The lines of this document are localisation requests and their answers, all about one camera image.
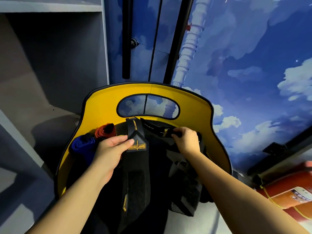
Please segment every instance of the gray shelf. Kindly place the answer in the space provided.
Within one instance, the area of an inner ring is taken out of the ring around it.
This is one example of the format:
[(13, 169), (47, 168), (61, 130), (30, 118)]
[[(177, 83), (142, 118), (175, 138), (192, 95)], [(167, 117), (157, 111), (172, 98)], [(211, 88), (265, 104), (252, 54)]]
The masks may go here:
[(100, 0), (0, 0), (0, 13), (101, 12)]

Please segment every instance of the orange fabric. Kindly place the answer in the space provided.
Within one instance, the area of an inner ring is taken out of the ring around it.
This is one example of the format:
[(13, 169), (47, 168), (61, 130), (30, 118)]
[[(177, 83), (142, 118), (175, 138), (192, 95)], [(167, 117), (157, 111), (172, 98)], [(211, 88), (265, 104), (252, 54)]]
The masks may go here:
[(115, 126), (112, 123), (107, 123), (99, 128), (96, 128), (95, 137), (99, 138), (110, 138), (116, 136)]

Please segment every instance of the blue fabric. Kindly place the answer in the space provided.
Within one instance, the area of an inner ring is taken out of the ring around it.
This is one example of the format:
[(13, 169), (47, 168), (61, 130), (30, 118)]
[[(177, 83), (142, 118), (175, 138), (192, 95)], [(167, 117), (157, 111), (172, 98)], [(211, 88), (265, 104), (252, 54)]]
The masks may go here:
[(70, 152), (73, 153), (73, 155), (82, 155), (87, 165), (90, 165), (96, 153), (97, 146), (96, 138), (87, 133), (73, 140), (70, 146)]

